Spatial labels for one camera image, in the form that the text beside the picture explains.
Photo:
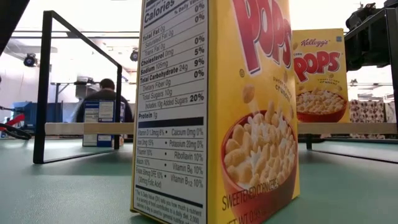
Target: nutrition facts label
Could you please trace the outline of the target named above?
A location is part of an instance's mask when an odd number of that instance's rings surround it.
[[[206,223],[207,0],[146,0],[137,98],[134,209]]]

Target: kellogg's logo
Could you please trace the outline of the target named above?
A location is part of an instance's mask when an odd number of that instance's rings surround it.
[[[275,0],[232,0],[246,66],[251,75],[261,70],[256,44],[266,57],[287,68],[291,64],[292,29]]]
[[[340,68],[340,53],[339,52],[326,52],[319,51],[315,54],[307,53],[302,57],[295,57],[294,61],[294,71],[300,82],[305,82],[308,80],[309,74],[321,73],[325,74],[325,68],[329,72],[336,72]]]
[[[323,47],[324,45],[328,44],[329,40],[317,40],[316,38],[314,39],[307,39],[307,40],[303,40],[301,41],[301,46],[307,46],[307,45],[311,45],[311,46],[316,46],[316,47]]]

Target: corn pops cereal box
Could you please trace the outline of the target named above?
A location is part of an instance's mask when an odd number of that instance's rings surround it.
[[[131,211],[262,223],[300,193],[288,0],[142,2]]]
[[[294,30],[297,118],[349,123],[343,29]]]

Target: person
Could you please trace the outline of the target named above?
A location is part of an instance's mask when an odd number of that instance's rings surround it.
[[[99,83],[100,91],[87,96],[83,103],[79,106],[79,109],[76,113],[76,122],[83,123],[85,121],[85,101],[90,100],[116,100],[116,93],[114,92],[114,82],[108,78],[103,79]],[[132,123],[134,122],[134,118],[132,117],[131,108],[127,100],[122,96],[121,102],[124,103],[124,122]]]

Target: cereal bowl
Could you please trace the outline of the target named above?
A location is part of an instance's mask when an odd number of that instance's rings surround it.
[[[267,114],[266,110],[262,110],[260,112],[258,112],[257,114],[254,115],[254,117],[256,117],[258,114],[263,115],[264,117]],[[246,124],[249,123],[249,120],[251,119],[252,114],[248,114],[245,117],[241,118],[238,122],[236,122],[227,132],[227,134],[225,135],[224,139],[223,139],[223,144],[221,146],[221,164],[222,164],[222,176],[223,176],[223,182],[224,182],[224,187],[225,187],[225,191],[226,191],[226,195],[227,197],[229,197],[229,195],[231,196],[231,198],[233,198],[235,195],[235,197],[240,197],[242,198],[242,200],[244,202],[241,203],[237,203],[234,204],[233,207],[231,208],[234,216],[236,218],[239,218],[241,216],[244,216],[245,214],[247,214],[247,216],[250,217],[255,217],[252,218],[251,223],[261,223],[261,221],[265,220],[266,218],[270,217],[273,213],[275,213],[276,211],[278,211],[279,209],[281,209],[284,205],[287,205],[293,196],[293,192],[294,192],[294,187],[295,187],[295,179],[296,179],[296,170],[297,170],[297,138],[294,135],[293,129],[292,127],[288,124],[288,122],[286,122],[286,129],[287,130],[291,130],[291,136],[290,137],[290,142],[291,142],[291,146],[290,148],[293,148],[294,151],[294,155],[293,155],[293,159],[290,160],[292,161],[289,165],[289,162],[284,163],[283,168],[284,167],[290,167],[289,169],[289,173],[285,176],[283,175],[278,175],[275,178],[271,177],[274,172],[276,164],[277,164],[277,160],[279,160],[281,163],[281,161],[286,161],[289,160],[288,156],[285,156],[284,160],[282,159],[283,156],[278,156],[277,159],[276,157],[274,157],[274,155],[272,154],[272,151],[270,151],[269,154],[269,158],[267,160],[267,163],[269,161],[274,160],[273,162],[273,168],[269,169],[269,174],[268,174],[268,179],[262,179],[263,177],[263,173],[267,172],[265,170],[267,170],[268,168],[268,164],[266,165],[266,168],[263,169],[263,171],[261,172],[261,179],[260,181],[257,181],[257,184],[254,184],[255,182],[253,182],[252,184],[252,180],[253,179],[258,179],[259,174],[257,173],[257,168],[258,168],[258,164],[260,164],[262,157],[260,157],[256,162],[255,162],[255,166],[253,166],[254,169],[252,169],[252,179],[249,183],[249,185],[242,185],[242,183],[239,183],[239,181],[237,181],[236,177],[234,177],[233,174],[231,174],[230,172],[230,168],[231,166],[227,165],[226,162],[226,156],[227,153],[231,153],[231,151],[228,152],[228,147],[229,147],[229,140],[233,138],[234,132],[236,127],[240,126],[245,126]],[[257,151],[251,154],[251,157],[247,157],[245,158],[245,160],[247,159],[252,159],[254,157],[254,155],[256,153],[262,153],[265,152],[267,148],[267,145],[265,145],[261,151]],[[283,147],[278,147],[277,151],[281,152],[280,155],[287,155],[287,153],[282,153],[282,148]],[[243,147],[240,149],[235,149],[234,151],[237,152],[237,150],[244,150]]]
[[[297,99],[299,99],[301,96],[312,93],[312,91],[306,92],[306,93],[301,93],[297,95]],[[334,93],[335,100],[338,102],[343,102],[340,104],[340,106],[334,107],[333,111],[326,112],[326,113],[312,113],[309,111],[300,111],[299,104],[297,104],[297,119],[301,122],[304,123],[337,123],[345,114],[346,112],[346,107],[347,107],[347,101],[341,97],[340,95],[337,95]]]

